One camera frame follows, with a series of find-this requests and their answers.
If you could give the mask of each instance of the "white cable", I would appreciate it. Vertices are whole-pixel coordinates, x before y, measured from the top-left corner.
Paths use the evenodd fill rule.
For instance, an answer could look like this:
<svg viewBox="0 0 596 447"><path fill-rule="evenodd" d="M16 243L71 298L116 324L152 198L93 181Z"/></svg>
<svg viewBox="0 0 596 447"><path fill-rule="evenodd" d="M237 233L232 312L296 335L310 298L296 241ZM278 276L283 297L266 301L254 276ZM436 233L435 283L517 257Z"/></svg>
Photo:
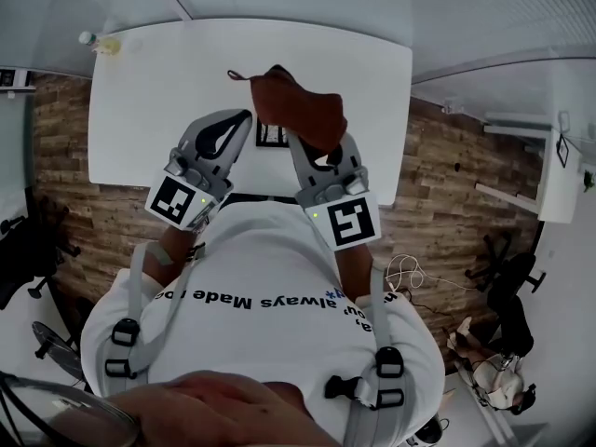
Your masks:
<svg viewBox="0 0 596 447"><path fill-rule="evenodd" d="M389 270L391 268L391 265L393 264L393 262L395 262L399 257L402 257L400 260L400 271L393 273L391 275L389 275ZM406 260L410 260L412 259L416 265L414 266L413 270L404 270L402 265ZM431 275L429 275L427 272L425 272L422 267L420 266L420 264L418 263L418 260L416 259L416 257L412 256L412 255L408 255L407 253L401 253L399 255L394 256L391 259L391 262L389 262L389 265L387 266L387 270L385 271L385 280L387 282L387 284L389 285L389 287L391 288L391 290L393 290L393 292L397 291L400 288L401 285L401 276L409 273L410 274L410 286L412 288L420 288L422 286L422 284L425 281L425 277L430 278L430 279L436 279L438 281L444 281L445 283L449 283L451 285L455 285L457 288L461 288L462 290L466 290L466 291L475 291L475 289L473 288L466 288L463 287L461 285L458 285L457 283L455 283L454 281L450 281L448 279L445 278L436 278L436 277L432 277ZM389 281L390 278L393 277L400 277L400 280L398 281L398 285L395 286L391 281ZM420 283L418 283L417 285L414 284L414 277L420 277Z"/></svg>

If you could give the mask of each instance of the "small bottle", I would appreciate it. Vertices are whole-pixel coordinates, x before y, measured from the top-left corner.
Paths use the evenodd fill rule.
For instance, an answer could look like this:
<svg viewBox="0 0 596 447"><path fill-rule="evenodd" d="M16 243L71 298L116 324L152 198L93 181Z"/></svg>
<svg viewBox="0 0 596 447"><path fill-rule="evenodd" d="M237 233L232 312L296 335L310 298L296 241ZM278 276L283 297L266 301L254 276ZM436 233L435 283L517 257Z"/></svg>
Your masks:
<svg viewBox="0 0 596 447"><path fill-rule="evenodd" d="M78 37L78 41L83 45L92 47L96 53L103 55L115 55L120 51L120 41L113 36L100 36L92 32L83 32Z"/></svg>

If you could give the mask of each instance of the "white table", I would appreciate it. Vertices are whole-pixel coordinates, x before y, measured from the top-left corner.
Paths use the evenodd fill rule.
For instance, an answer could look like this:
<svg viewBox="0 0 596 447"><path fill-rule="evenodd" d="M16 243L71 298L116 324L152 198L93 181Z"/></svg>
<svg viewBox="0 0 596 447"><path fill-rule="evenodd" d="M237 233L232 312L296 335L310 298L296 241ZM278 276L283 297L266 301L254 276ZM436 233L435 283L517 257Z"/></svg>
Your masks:
<svg viewBox="0 0 596 447"><path fill-rule="evenodd" d="M184 130L226 108L254 108L250 76L276 63L305 88L344 98L348 131L382 205L395 199L405 143L412 52L385 40L317 25L212 19L145 26L116 34L122 49L99 55L89 109L93 183L151 185ZM255 128L232 169L235 191L293 196L288 149L255 146Z"/></svg>
<svg viewBox="0 0 596 447"><path fill-rule="evenodd" d="M570 223L576 211L577 194L580 185L578 173L581 154L579 151L570 142L567 142L569 155L565 167L563 167L557 155L557 141L561 134L556 129L542 130L485 126L484 132L542 139L545 142L544 159L536 199L531 199L520 194L512 196L481 183L476 184L476 189L484 194L498 197L510 204L536 213L538 220L560 224Z"/></svg>

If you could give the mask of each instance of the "hair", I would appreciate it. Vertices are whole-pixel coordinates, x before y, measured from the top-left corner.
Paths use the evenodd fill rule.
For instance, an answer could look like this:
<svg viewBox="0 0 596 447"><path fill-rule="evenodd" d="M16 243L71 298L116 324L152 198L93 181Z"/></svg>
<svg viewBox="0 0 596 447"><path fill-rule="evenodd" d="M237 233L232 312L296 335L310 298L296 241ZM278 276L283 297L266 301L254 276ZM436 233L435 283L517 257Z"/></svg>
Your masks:
<svg viewBox="0 0 596 447"><path fill-rule="evenodd" d="M528 390L523 393L523 400L521 401L521 404L509 407L508 411L510 411L513 415L520 415L524 411L530 409L535 402L536 384L532 384L530 387L528 387Z"/></svg>

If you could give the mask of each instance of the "white t-shirt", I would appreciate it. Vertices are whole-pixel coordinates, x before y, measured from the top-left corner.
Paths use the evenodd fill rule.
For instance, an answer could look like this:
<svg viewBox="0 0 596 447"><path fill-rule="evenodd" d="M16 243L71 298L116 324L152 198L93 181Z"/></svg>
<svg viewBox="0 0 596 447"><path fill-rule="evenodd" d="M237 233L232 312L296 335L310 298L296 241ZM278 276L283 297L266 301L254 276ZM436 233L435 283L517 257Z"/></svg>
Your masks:
<svg viewBox="0 0 596 447"><path fill-rule="evenodd" d="M351 303L340 289L333 253L298 206L277 202L237 203L217 214L201 236L206 257L194 268L169 328L149 368L150 383L212 370L260 382L291 383L302 391L315 421L342 442L350 400L323 397L329 378L362 374L376 352L366 318L369 297ZM129 277L121 270L95 306L81 339L83 371L99 392L98 347L127 315ZM175 286L165 290L145 276L142 339L163 328ZM401 295L388 293L391 337L416 385L408 436L439 409L444 385L440 351L424 322Z"/></svg>
<svg viewBox="0 0 596 447"><path fill-rule="evenodd" d="M500 386L493 391L493 383L501 365L501 355L494 355L481 363L474 371L474 379L478 386L486 391L489 402L496 409L508 409L513 405L516 394L523 392L523 379L513 372L509 365L501 377Z"/></svg>

